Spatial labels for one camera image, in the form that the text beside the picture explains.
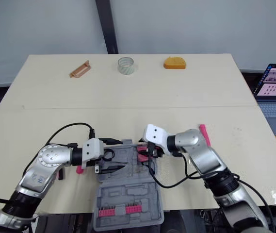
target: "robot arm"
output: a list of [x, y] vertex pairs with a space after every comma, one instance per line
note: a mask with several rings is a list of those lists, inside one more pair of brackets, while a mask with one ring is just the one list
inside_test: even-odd
[[57, 144], [43, 147], [34, 165], [18, 183], [5, 206], [0, 210], [0, 229], [22, 231], [33, 220], [33, 214], [56, 179], [57, 172], [65, 166], [82, 165], [104, 154], [103, 142], [92, 138], [83, 148], [68, 148]]
[[234, 178], [215, 150], [207, 146], [199, 130], [191, 129], [171, 135], [164, 129], [148, 125], [143, 140], [161, 147], [168, 155], [174, 152], [189, 153], [197, 172], [204, 177], [205, 186], [212, 191], [214, 199], [236, 231], [241, 232], [253, 227], [268, 229], [262, 211], [242, 184]]

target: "white table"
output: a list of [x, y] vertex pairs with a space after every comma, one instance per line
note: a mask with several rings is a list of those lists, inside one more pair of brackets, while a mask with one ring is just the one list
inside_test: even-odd
[[[117, 60], [130, 56], [136, 70], [120, 74]], [[182, 54], [186, 69], [165, 69], [169, 55], [31, 55], [0, 109], [167, 108], [254, 106], [256, 102], [230, 54]], [[69, 73], [90, 61], [76, 79]]]

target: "gray tool case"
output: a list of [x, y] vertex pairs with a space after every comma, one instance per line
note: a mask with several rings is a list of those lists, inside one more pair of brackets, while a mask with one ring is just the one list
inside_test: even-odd
[[[95, 166], [96, 173], [124, 166], [111, 173], [97, 174], [102, 184], [97, 190], [95, 203], [93, 223], [96, 231], [163, 223], [160, 188], [149, 174], [148, 163], [138, 162], [137, 146], [131, 139], [123, 140], [122, 145], [109, 147], [114, 151], [111, 161], [101, 159]], [[106, 152], [105, 157], [111, 156], [112, 152]], [[156, 172], [155, 161], [152, 164]]]

